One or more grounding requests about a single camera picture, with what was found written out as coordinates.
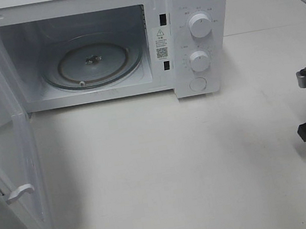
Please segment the lower white microwave knob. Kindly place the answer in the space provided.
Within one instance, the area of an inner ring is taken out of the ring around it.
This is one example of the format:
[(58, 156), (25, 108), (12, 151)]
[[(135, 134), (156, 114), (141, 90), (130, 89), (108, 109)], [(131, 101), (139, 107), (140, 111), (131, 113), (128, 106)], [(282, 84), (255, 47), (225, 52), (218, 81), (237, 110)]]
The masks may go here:
[(210, 56), (206, 51), (196, 51), (190, 55), (191, 69), (195, 72), (203, 72), (210, 67)]

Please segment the glass microwave turntable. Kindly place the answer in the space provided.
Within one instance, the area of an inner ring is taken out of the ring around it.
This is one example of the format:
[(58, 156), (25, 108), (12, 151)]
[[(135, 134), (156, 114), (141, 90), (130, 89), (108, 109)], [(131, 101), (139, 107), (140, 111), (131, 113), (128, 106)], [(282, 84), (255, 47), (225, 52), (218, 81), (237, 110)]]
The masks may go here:
[(132, 73), (142, 59), (144, 34), (99, 32), (53, 43), (40, 56), (43, 79), (66, 90), (95, 89)]

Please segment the white microwave oven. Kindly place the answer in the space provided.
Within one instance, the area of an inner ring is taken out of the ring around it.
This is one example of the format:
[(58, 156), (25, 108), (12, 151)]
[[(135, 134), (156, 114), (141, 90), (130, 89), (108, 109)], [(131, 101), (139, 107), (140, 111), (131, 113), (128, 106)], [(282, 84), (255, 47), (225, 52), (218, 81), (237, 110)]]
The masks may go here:
[(28, 113), (220, 89), (226, 0), (0, 0), (0, 72)]

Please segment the white microwave knob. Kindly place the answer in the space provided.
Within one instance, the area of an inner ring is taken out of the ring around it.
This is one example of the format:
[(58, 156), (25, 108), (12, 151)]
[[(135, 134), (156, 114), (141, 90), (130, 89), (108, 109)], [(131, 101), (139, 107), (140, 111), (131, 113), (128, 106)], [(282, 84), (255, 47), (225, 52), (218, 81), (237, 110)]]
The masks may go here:
[(191, 69), (195, 72), (203, 72), (210, 67), (210, 56), (206, 51), (196, 51), (190, 55)]
[(212, 21), (210, 16), (203, 11), (197, 11), (190, 17), (188, 21), (190, 33), (193, 37), (198, 39), (204, 38), (211, 32), (211, 24)]

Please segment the round white door button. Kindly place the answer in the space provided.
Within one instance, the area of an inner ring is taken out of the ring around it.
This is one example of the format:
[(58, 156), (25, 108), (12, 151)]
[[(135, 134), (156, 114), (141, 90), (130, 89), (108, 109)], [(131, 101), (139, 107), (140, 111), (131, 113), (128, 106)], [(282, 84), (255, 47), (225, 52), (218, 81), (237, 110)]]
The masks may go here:
[(203, 77), (197, 77), (190, 82), (190, 89), (194, 92), (203, 91), (206, 88), (207, 81)]

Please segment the white warning label sticker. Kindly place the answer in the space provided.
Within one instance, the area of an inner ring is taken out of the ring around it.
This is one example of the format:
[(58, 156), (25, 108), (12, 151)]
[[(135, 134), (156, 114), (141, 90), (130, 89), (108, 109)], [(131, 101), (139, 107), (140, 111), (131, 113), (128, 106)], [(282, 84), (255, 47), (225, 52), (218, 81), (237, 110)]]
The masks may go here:
[(154, 53), (157, 60), (166, 60), (171, 57), (171, 36), (169, 26), (160, 26), (152, 29)]

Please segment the upper white microwave knob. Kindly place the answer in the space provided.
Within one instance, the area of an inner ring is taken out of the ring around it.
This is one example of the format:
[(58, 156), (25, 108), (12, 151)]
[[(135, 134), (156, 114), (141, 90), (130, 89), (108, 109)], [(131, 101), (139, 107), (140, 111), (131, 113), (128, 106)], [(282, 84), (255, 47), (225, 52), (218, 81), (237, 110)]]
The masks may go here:
[(190, 33), (193, 37), (198, 39), (204, 38), (211, 32), (211, 24), (212, 21), (210, 16), (203, 11), (197, 11), (190, 17), (188, 21)]

